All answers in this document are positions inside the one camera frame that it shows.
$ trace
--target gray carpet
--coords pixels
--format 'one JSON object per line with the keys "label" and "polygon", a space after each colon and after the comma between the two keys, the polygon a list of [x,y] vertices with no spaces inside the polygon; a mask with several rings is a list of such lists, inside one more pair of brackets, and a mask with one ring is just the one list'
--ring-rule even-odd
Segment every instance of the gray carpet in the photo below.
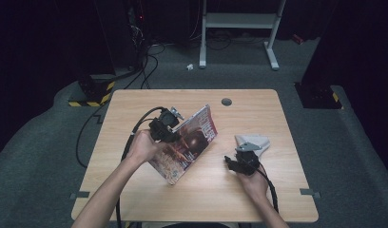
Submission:
{"label": "gray carpet", "polygon": [[[208,49],[207,68],[198,69],[198,47],[153,47],[159,65],[150,88],[272,88],[277,90],[309,185],[320,192],[320,218],[292,227],[388,227],[388,172],[365,135],[340,86],[333,86],[344,109],[304,109],[294,87],[316,47],[276,41],[281,69],[271,70],[262,43]],[[212,48],[225,43],[209,42]],[[186,66],[194,65],[193,70]],[[156,66],[149,58],[146,73]],[[133,77],[116,82],[122,89]],[[130,88],[140,88],[142,76]],[[78,134],[95,107],[70,107],[76,84],[58,92],[54,106],[30,120],[0,154],[0,227],[69,227],[85,169],[75,157]],[[106,115],[105,106],[98,114]],[[81,160],[88,159],[101,125],[87,123],[80,139]],[[263,227],[253,224],[252,227]]]}

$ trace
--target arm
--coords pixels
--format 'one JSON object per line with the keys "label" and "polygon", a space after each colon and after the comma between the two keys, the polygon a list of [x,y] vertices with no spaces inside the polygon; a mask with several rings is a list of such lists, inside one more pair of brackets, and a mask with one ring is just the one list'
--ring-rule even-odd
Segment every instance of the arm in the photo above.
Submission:
{"label": "arm", "polygon": [[164,146],[164,142],[154,142],[149,131],[139,131],[126,158],[102,183],[72,227],[106,227],[129,178],[141,164],[151,160]]}
{"label": "arm", "polygon": [[238,173],[238,177],[242,182],[244,191],[256,205],[257,210],[262,216],[262,220],[265,222],[267,227],[289,227],[269,202],[266,196],[268,183],[260,173],[255,172],[249,177]]}

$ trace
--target forearm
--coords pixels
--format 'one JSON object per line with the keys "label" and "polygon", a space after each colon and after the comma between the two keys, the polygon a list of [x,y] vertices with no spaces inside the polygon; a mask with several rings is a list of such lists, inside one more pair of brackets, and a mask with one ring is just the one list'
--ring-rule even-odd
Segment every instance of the forearm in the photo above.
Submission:
{"label": "forearm", "polygon": [[256,204],[257,210],[262,216],[262,220],[265,222],[265,225],[270,228],[278,227],[289,227],[286,222],[282,219],[280,214],[274,209],[269,200],[265,197],[253,198],[254,203]]}
{"label": "forearm", "polygon": [[123,188],[140,165],[130,158],[120,163],[89,200],[72,227],[105,227]]}

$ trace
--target white metal stand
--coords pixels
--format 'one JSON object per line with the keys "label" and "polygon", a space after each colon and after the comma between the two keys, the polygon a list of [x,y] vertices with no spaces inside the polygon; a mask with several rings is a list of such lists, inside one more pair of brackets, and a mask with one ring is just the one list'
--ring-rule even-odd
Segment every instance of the white metal stand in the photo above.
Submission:
{"label": "white metal stand", "polygon": [[264,42],[271,67],[278,70],[277,59],[272,45],[280,25],[283,8],[286,0],[281,0],[277,13],[207,13],[206,0],[203,8],[203,27],[200,48],[200,68],[206,68],[206,28],[238,28],[238,29],[271,29],[268,42]]}

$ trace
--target book cover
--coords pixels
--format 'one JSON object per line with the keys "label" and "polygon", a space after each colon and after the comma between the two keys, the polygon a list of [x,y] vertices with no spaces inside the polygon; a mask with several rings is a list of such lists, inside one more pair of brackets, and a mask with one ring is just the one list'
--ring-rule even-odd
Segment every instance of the book cover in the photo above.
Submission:
{"label": "book cover", "polygon": [[167,180],[175,184],[218,135],[207,104],[176,130],[180,139],[170,142],[149,163]]}

